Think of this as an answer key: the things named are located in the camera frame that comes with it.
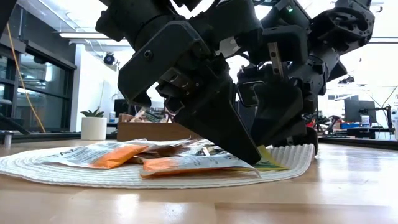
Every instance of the wooden table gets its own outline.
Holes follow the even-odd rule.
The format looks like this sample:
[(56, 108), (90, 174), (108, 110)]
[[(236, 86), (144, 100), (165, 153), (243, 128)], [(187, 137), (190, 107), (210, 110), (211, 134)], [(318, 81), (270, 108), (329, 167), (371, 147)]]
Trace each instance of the wooden table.
[[(14, 144), (21, 151), (88, 144)], [(244, 187), (118, 190), (0, 175), (0, 223), (398, 223), (398, 154), (321, 144), (301, 177)]]

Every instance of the white wall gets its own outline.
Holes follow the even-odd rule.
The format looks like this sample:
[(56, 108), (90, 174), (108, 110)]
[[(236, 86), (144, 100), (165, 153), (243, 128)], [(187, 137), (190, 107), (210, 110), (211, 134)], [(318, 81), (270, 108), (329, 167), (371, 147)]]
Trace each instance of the white wall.
[(72, 113), (70, 121), (71, 131), (81, 130), (81, 111), (95, 110), (100, 107), (104, 117), (108, 118), (113, 111), (114, 99), (117, 96), (118, 76), (85, 49), (84, 45), (77, 45), (75, 64), (78, 69), (73, 77)]

